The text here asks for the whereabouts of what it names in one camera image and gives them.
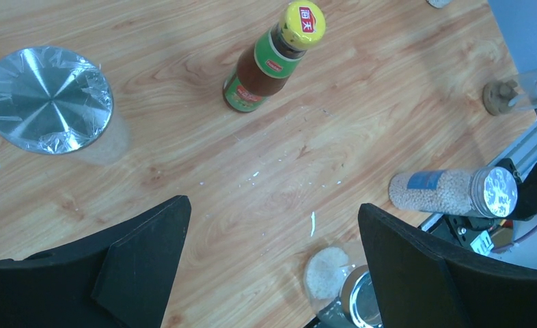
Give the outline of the yellow cap sauce bottle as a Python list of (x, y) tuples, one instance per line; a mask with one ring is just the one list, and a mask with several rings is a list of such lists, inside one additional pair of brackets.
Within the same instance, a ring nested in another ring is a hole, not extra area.
[(325, 31), (325, 16), (314, 2), (290, 2), (278, 23), (240, 55), (225, 80), (223, 99), (228, 107), (249, 113), (278, 93)]

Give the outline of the silver lid peppercorn bottle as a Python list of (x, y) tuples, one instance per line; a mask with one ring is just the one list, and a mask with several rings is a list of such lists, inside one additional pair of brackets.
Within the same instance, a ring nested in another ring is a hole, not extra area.
[(402, 210), (487, 219), (509, 216), (518, 202), (517, 183), (503, 167), (400, 173), (388, 193)]

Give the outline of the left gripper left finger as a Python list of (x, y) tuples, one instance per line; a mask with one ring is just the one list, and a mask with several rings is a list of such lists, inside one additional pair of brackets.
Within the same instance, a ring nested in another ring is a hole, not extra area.
[(191, 217), (177, 195), (23, 260), (0, 260), (0, 327), (160, 327)]

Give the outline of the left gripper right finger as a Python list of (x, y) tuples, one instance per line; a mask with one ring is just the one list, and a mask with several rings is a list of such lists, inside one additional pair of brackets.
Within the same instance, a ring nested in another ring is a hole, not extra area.
[(469, 251), (373, 204), (358, 225), (385, 327), (537, 327), (537, 270)]

